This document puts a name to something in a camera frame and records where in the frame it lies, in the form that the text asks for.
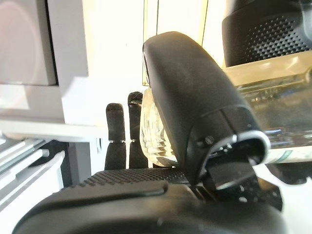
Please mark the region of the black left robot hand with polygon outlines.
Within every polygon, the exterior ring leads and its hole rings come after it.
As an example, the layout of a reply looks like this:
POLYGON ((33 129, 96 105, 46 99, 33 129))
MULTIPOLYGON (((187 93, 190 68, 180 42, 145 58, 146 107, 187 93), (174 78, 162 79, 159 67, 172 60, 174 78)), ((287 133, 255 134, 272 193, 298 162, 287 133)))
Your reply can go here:
POLYGON ((310 0, 228 0, 222 21, 227 67, 312 49, 310 0))

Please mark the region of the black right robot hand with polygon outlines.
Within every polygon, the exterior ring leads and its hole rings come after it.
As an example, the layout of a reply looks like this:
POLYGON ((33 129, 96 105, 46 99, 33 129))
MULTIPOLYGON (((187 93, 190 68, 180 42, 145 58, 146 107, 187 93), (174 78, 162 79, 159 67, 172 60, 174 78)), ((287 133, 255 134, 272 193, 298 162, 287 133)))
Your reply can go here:
POLYGON ((33 207, 16 234, 287 234, 253 170, 271 147, 226 74, 190 37, 142 48, 177 168, 98 172, 33 207))

